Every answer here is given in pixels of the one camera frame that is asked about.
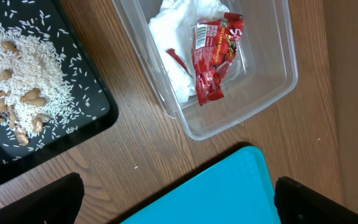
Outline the white napkin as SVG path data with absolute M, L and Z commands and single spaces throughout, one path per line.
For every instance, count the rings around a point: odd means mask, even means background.
M 193 26 L 223 17 L 229 8 L 220 0 L 163 0 L 149 29 L 179 103 L 196 95 L 191 62 Z

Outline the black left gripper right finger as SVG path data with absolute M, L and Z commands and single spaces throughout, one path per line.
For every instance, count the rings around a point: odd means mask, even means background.
M 287 176 L 276 181 L 274 205 L 282 223 L 358 224 L 357 213 Z

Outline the red snack wrapper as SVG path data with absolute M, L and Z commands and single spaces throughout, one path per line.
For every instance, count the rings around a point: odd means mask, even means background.
M 243 29 L 243 15 L 233 12 L 193 26 L 191 59 L 200 106 L 224 97 L 221 83 L 238 53 Z

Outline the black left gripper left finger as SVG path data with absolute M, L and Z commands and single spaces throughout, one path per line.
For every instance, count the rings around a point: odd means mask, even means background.
M 83 180 L 73 172 L 0 209 L 0 223 L 73 224 L 84 195 Z

